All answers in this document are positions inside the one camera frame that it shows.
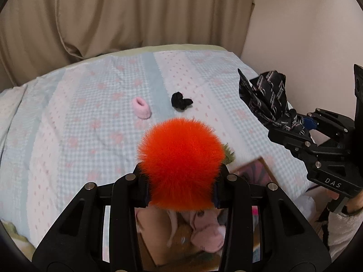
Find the person's right hand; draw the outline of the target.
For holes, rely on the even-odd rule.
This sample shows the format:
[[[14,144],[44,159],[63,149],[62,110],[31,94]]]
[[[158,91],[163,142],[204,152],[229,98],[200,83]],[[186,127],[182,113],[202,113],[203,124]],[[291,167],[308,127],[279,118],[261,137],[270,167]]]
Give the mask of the person's right hand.
[[[331,190],[326,190],[326,192],[327,192],[327,196],[330,197],[331,199],[336,200],[340,197],[340,195],[338,193],[333,192]]]

